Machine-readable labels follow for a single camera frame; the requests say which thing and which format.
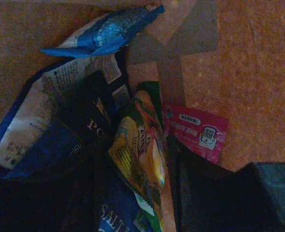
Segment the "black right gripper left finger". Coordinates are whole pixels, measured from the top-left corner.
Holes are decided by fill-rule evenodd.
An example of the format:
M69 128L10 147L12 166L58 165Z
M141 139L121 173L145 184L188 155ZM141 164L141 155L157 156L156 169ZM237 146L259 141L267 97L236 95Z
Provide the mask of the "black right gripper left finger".
M94 166L101 145L28 177L0 179L0 232L94 232Z

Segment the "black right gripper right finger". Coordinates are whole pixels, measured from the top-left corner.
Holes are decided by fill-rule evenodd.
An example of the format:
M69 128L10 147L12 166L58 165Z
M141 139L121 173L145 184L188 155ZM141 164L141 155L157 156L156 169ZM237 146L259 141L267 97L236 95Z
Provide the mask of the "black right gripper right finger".
M250 164L226 170L167 137L174 218L179 232L285 232L277 206Z

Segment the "blue Burts chips bag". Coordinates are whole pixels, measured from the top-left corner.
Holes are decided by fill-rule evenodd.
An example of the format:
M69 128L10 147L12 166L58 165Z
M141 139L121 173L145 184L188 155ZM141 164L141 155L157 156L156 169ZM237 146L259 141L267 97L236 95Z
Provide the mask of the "blue Burts chips bag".
M94 166L94 209L99 223L96 232L153 232L133 191L108 156L117 127L85 144L59 120L79 83L97 70L103 72L112 88L125 84L131 99L124 51L67 58L26 82L0 124L0 179L28 177L74 158L89 146L101 145L102 153L96 156ZM127 105L121 108L120 120Z

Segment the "green Fox's candy bag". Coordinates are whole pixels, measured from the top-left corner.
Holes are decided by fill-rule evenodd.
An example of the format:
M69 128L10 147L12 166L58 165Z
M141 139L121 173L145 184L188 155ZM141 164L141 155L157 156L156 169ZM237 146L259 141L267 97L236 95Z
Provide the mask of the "green Fox's candy bag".
M160 194L166 177L166 145L158 81L145 81L118 125L108 156L117 174L133 191L155 232L164 231Z

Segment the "brown paper bag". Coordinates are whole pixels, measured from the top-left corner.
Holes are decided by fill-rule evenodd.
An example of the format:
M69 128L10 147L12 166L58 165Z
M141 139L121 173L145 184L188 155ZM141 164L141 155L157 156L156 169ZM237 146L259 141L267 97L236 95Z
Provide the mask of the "brown paper bag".
M119 50L126 55L130 101L139 83L158 81L162 109L172 104L227 118L216 165L232 172L254 165L285 224L285 0L112 1L109 9L102 1L0 0L0 124L30 78L73 58L42 49L104 14L148 5L165 11ZM164 136L160 198L164 232L174 232Z

